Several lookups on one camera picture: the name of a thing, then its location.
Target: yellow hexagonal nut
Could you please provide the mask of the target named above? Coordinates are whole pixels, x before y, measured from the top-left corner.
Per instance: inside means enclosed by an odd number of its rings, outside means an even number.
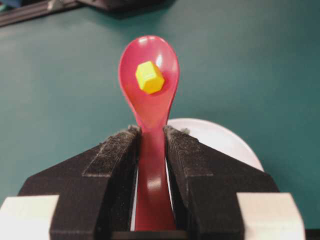
[[[147,94],[160,91],[165,83],[161,71],[152,61],[139,64],[136,68],[135,77],[139,88]]]

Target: spoon handle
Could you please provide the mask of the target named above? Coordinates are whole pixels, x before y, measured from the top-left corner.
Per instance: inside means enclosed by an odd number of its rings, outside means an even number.
[[[136,231],[175,230],[165,164],[162,127],[143,132],[138,165]]]

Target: red spoon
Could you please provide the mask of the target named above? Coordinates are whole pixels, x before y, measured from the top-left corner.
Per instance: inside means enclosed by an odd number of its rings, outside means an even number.
[[[153,94],[140,90],[137,66],[152,61],[165,80]],[[136,231],[176,229],[165,166],[164,125],[167,124],[179,81],[179,63],[173,48],[158,36],[142,36],[124,50],[118,67],[122,92],[142,128],[135,212]]]

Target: green table surface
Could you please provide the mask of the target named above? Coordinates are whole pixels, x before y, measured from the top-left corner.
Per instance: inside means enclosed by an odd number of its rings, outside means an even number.
[[[305,227],[320,228],[320,1],[176,0],[138,13],[84,7],[0,28],[0,202],[135,123],[118,62],[131,40],[158,35],[181,69],[170,118],[237,133]]]

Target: black object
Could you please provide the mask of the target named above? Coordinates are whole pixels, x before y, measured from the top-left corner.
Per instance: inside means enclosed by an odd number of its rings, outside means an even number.
[[[59,195],[51,240],[107,239],[112,231],[128,231],[139,143],[140,129],[130,127],[29,177],[18,195]]]
[[[237,192],[278,192],[267,173],[164,128],[176,231],[131,232],[138,127],[27,179],[19,196],[56,195],[51,240],[242,240]],[[320,240],[320,230],[306,230]]]
[[[194,239],[242,240],[236,193],[278,192],[271,176],[170,126],[164,132],[177,225]]]
[[[0,27],[50,14],[61,13],[85,5],[106,12],[121,13],[158,4],[164,2],[164,0],[25,0],[25,2],[28,5],[0,13]]]

